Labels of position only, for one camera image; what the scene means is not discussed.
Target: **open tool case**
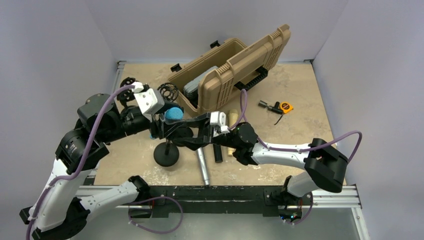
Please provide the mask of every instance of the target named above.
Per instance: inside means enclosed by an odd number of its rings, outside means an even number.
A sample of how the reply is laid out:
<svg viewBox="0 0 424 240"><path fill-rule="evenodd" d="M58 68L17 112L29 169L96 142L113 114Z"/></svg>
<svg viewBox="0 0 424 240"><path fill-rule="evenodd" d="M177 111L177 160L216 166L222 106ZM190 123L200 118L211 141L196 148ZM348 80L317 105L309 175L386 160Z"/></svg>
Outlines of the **open tool case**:
<svg viewBox="0 0 424 240"><path fill-rule="evenodd" d="M173 66L168 82L180 91L176 99L178 104L192 117L218 110L238 96L241 89L248 91L268 75L290 34L289 26L284 24L250 46L237 38L229 38L221 45L216 41L210 45L211 50L197 59L184 66ZM190 101L182 92L184 86L214 66L217 68L208 72L198 84L197 101Z"/></svg>

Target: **case handle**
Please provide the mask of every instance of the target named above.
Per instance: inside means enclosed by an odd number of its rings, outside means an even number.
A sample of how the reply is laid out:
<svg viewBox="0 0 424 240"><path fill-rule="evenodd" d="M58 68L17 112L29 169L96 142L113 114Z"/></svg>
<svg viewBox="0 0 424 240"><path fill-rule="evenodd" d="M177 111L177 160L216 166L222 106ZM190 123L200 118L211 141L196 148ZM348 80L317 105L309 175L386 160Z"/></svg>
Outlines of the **case handle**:
<svg viewBox="0 0 424 240"><path fill-rule="evenodd" d="M246 89L246 91L249 91L256 84L258 84L259 82L261 82L262 80L264 80L264 78L266 78L268 76L268 70L263 66L260 66L258 69L256 69L256 72L259 73L259 76L253 78L247 84L244 84L241 81L239 81L234 85L234 87L238 88L240 91L242 89Z"/></svg>

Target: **white wall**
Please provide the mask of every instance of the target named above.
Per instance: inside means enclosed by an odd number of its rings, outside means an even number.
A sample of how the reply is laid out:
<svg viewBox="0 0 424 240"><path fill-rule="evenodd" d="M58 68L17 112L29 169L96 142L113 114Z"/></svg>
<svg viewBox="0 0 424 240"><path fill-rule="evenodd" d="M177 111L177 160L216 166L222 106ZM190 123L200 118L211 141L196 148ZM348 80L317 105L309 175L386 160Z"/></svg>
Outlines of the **white wall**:
<svg viewBox="0 0 424 240"><path fill-rule="evenodd" d="M247 45L289 24L280 61L313 59L348 0L85 0L118 60L192 60L215 40Z"/></svg>
<svg viewBox="0 0 424 240"><path fill-rule="evenodd" d="M0 239L24 239L77 108L109 93L116 63L83 0L0 0Z"/></svg>
<svg viewBox="0 0 424 240"><path fill-rule="evenodd" d="M423 239L424 2L351 0L313 66L373 240ZM339 145L349 153L355 139Z"/></svg>

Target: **tape measure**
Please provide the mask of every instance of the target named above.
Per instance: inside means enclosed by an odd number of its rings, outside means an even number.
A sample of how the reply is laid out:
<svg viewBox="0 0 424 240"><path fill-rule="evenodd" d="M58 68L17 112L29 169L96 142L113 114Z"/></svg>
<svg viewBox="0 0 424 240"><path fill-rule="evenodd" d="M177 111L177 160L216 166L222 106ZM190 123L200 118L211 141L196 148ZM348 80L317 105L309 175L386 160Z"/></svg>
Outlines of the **tape measure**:
<svg viewBox="0 0 424 240"><path fill-rule="evenodd" d="M293 106L290 105L290 103L283 101L282 103L279 104L279 109L281 109L283 113L286 114L290 112L291 110L293 110Z"/></svg>

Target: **plywood surface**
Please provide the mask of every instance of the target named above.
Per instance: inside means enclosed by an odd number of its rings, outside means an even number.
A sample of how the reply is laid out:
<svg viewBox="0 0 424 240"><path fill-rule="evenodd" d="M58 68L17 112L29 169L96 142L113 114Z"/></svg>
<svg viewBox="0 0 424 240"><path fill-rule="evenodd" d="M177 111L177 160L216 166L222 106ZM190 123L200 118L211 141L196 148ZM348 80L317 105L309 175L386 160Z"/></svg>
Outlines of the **plywood surface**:
<svg viewBox="0 0 424 240"><path fill-rule="evenodd" d="M126 64L122 78L133 77L157 88L166 82L174 64ZM294 110L280 117L258 106L259 100L269 104L289 102ZM238 109L234 99L220 111ZM310 64L277 64L268 77L248 92L246 116L256 133L266 142L275 144L304 144L312 138L333 139L327 115ZM179 160L170 168L155 163L153 151L164 140L150 139L144 131L113 142L110 154L101 160L96 185L120 185L133 175L140 175L150 185L203 185L196 153L179 147ZM215 163L213 148L204 148L211 185L282 185L289 175L302 170L281 165L244 166L222 148L224 161Z"/></svg>

